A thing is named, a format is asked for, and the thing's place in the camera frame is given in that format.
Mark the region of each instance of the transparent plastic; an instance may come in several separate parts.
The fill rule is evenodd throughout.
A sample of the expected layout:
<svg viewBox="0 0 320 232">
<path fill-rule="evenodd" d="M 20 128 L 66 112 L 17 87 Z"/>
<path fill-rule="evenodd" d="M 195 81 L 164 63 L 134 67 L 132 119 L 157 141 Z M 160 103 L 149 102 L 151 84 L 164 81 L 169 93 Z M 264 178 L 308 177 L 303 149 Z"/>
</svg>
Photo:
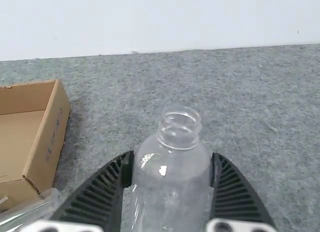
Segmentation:
<svg viewBox="0 0 320 232">
<path fill-rule="evenodd" d="M 204 225 L 212 168 L 199 141 L 201 127 L 191 108 L 162 112 L 156 134 L 134 156 L 132 231 L 197 232 Z"/>
<path fill-rule="evenodd" d="M 34 201 L 23 203 L 0 214 L 0 232 L 17 232 L 40 218 L 49 218 L 60 206 L 60 193 L 51 188 Z"/>
</svg>

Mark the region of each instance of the clear plastic bottle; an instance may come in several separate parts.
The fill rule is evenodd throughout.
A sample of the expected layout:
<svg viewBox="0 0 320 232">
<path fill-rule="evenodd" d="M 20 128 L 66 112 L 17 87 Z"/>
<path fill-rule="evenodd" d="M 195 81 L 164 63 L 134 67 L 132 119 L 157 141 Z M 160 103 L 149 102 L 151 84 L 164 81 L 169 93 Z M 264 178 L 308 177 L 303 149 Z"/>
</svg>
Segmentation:
<svg viewBox="0 0 320 232">
<path fill-rule="evenodd" d="M 131 230 L 197 232 L 204 222 L 210 190 L 210 155 L 199 142 L 201 117 L 171 106 L 156 134 L 134 156 Z"/>
</svg>

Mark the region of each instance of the bottle neck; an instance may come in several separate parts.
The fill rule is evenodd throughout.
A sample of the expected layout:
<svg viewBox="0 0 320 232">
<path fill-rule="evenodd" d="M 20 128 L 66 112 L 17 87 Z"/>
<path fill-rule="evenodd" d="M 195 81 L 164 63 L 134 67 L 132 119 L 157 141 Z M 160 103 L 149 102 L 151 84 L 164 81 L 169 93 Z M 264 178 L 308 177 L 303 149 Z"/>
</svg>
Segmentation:
<svg viewBox="0 0 320 232">
<path fill-rule="evenodd" d="M 200 130 L 198 112 L 185 106 L 170 106 L 162 112 L 156 136 L 168 148 L 187 150 L 198 145 Z"/>
</svg>

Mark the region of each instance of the plastic wrap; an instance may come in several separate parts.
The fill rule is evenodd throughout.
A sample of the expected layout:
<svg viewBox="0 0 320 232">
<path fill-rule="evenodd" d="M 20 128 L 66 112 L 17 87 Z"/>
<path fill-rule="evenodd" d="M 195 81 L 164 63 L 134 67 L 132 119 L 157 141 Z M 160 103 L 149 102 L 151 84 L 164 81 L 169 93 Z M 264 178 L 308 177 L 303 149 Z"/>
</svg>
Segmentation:
<svg viewBox="0 0 320 232">
<path fill-rule="evenodd" d="M 49 218 L 60 205 L 60 193 L 49 189 L 39 199 L 23 203 L 0 214 L 0 232 L 17 232 L 23 225 Z"/>
</svg>

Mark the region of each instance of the cardboard box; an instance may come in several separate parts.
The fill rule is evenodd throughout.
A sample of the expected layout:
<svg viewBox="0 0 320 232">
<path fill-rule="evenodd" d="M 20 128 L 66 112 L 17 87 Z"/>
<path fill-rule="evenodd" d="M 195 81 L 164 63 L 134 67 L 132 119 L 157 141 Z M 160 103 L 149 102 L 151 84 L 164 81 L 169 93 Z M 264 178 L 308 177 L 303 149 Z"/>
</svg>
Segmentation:
<svg viewBox="0 0 320 232">
<path fill-rule="evenodd" d="M 52 187 L 69 112 L 60 80 L 0 87 L 0 210 Z"/>
</svg>

